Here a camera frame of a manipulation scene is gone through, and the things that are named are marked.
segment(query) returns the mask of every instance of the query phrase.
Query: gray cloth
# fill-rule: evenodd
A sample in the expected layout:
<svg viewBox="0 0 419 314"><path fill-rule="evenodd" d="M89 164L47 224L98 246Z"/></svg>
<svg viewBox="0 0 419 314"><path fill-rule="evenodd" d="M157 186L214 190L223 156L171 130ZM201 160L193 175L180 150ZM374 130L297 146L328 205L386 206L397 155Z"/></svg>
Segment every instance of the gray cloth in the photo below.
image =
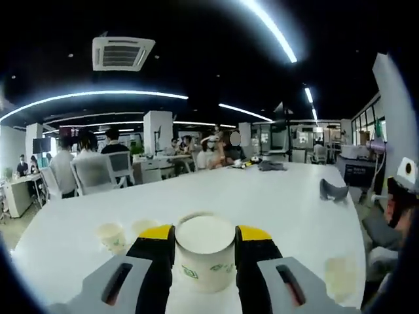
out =
<svg viewBox="0 0 419 314"><path fill-rule="evenodd" d="M333 199L335 202L343 201L346 199L348 191L349 186L338 188L328 183L325 179L320 180L320 198L322 200Z"/></svg>
<svg viewBox="0 0 419 314"><path fill-rule="evenodd" d="M401 232L388 226L384 216L370 215L362 220L362 225L373 241L374 247L384 247L393 251L400 249Z"/></svg>
<svg viewBox="0 0 419 314"><path fill-rule="evenodd" d="M287 168L283 166L283 164L279 162L270 162L268 160L263 160L258 166L259 170L261 171L287 171Z"/></svg>

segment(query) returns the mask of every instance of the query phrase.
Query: white paper cup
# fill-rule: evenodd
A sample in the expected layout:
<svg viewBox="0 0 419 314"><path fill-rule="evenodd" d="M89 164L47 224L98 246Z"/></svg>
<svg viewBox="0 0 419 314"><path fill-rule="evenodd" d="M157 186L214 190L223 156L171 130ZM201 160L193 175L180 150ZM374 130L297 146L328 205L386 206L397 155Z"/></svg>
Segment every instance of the white paper cup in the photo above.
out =
<svg viewBox="0 0 419 314"><path fill-rule="evenodd" d="M177 265L195 291L218 292L234 281L235 235L230 222L211 213L181 219L175 229Z"/></svg>
<svg viewBox="0 0 419 314"><path fill-rule="evenodd" d="M103 245L114 254L121 253L126 248L124 228L118 224L102 224L96 235Z"/></svg>
<svg viewBox="0 0 419 314"><path fill-rule="evenodd" d="M155 220L141 219L132 224L132 231L138 237L142 232L149 228L158 227L160 224Z"/></svg>

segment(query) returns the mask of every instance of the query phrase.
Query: black ceiling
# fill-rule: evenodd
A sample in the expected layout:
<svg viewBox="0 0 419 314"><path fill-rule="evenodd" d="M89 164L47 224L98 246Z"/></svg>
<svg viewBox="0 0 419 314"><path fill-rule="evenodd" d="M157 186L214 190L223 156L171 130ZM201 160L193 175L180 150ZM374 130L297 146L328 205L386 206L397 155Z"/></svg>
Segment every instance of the black ceiling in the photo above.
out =
<svg viewBox="0 0 419 314"><path fill-rule="evenodd" d="M236 124L260 119L219 109L218 103L273 118L281 101L295 119L312 118L304 87L310 88L320 119L339 119L351 118L377 93L371 69L386 42L375 1L252 1L284 34L296 63L243 5L246 0L208 1L211 5L138 1L140 5L127 2L115 10L93 5L38 8L29 20L16 17L2 39L8 49L0 60L3 95L14 107L0 108L0 116L48 97L92 90L148 90L189 100L74 97L40 104L3 123L24 126L71 115L164 109L178 120ZM92 39L105 32L156 41L140 72L93 72ZM100 116L87 123L108 120Z"/></svg>

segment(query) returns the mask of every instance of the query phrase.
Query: ceiling air conditioner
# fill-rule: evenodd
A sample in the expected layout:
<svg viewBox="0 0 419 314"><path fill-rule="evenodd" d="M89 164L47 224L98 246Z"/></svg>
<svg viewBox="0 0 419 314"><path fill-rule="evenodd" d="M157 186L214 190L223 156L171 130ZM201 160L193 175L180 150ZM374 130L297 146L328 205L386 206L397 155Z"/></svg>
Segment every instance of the ceiling air conditioner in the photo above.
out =
<svg viewBox="0 0 419 314"><path fill-rule="evenodd" d="M155 43L133 37L96 37L92 46L93 71L139 71Z"/></svg>

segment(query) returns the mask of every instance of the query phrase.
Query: white table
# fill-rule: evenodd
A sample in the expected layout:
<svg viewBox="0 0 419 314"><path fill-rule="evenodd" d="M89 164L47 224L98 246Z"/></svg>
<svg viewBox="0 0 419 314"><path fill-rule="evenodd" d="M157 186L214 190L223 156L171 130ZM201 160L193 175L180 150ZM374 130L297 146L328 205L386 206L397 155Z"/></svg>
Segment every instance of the white table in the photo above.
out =
<svg viewBox="0 0 419 314"><path fill-rule="evenodd" d="M288 171L260 172L256 167L199 171L47 203L23 233L12 259L42 302L67 302L81 291L83 278L111 258L95 237L99 225L121 223L127 238L133 239L135 220L175 224L191 212L207 210L235 225L266 230L284 257L295 257L322 279L328 258L352 256L356 292L342 305L359 308L365 251L354 204L350 198L338 204L319 198L320 179L342 186L342 177L331 166L285 166ZM182 302L185 298L193 300ZM196 313L196 306L205 309L200 313L241 313L235 285L213 295L185 294L172 286L167 313Z"/></svg>
<svg viewBox="0 0 419 314"><path fill-rule="evenodd" d="M19 179L5 183L4 190L11 217L21 217L25 213L26 209L28 209L32 204L33 200L29 195L29 190L26 183L29 181L36 183L40 178L41 174L37 173L34 175L26 175L24 177L20 177ZM38 186L36 186L35 189L37 191L38 202L40 206L42 206Z"/></svg>

